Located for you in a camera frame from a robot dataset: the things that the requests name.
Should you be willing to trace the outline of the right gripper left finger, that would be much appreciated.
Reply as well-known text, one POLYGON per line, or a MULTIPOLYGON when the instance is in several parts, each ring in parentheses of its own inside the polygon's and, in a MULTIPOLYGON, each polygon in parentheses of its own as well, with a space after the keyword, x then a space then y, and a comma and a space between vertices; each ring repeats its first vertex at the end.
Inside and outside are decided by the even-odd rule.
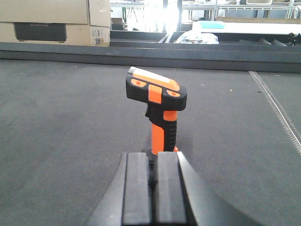
POLYGON ((149 162, 145 153, 123 153, 116 174, 85 225, 150 226, 149 162))

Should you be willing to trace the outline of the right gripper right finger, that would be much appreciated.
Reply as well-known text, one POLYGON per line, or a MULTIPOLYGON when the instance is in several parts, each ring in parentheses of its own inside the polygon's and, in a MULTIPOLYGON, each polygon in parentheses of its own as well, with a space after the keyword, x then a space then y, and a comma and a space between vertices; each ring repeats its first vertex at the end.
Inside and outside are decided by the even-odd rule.
POLYGON ((158 154, 155 200, 158 226, 261 225, 218 196, 182 152, 158 154))

